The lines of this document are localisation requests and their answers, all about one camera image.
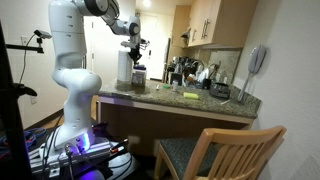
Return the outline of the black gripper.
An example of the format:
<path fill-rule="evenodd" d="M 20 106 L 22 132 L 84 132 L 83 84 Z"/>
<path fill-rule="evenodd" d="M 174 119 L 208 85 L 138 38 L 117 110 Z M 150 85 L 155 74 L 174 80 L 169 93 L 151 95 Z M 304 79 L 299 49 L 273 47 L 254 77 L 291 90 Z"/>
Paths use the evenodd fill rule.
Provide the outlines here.
<path fill-rule="evenodd" d="M 142 57 L 140 53 L 140 47 L 137 47 L 136 49 L 131 48 L 129 52 L 130 58 L 133 60 L 134 63 L 137 63 L 138 60 Z"/>

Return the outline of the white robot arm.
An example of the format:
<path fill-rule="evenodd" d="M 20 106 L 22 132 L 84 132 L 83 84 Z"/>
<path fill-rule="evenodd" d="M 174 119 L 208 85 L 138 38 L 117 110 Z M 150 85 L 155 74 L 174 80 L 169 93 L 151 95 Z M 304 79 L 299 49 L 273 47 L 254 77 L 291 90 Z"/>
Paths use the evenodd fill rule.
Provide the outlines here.
<path fill-rule="evenodd" d="M 123 42 L 128 47 L 133 61 L 140 54 L 140 19 L 132 16 L 127 21 L 119 18 L 117 0 L 51 0 L 49 3 L 49 24 L 55 50 L 55 67 L 52 78 L 68 90 L 64 103 L 64 123 L 52 136 L 54 148 L 66 144 L 89 148 L 94 142 L 91 125 L 91 100 L 101 86 L 101 78 L 82 67 L 87 53 L 84 34 L 84 18 L 102 18 L 116 35 L 130 38 Z"/>

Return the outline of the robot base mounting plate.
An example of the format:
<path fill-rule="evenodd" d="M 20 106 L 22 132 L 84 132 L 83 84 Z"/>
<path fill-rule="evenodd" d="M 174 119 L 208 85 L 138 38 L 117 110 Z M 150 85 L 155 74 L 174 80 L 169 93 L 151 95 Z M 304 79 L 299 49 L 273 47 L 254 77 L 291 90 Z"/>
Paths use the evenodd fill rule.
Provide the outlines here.
<path fill-rule="evenodd" d="M 38 180 L 124 180 L 139 167 L 127 144 L 128 140 L 113 142 L 98 138 L 83 148 L 67 143 L 55 150 L 45 141 L 29 153 L 31 172 Z"/>

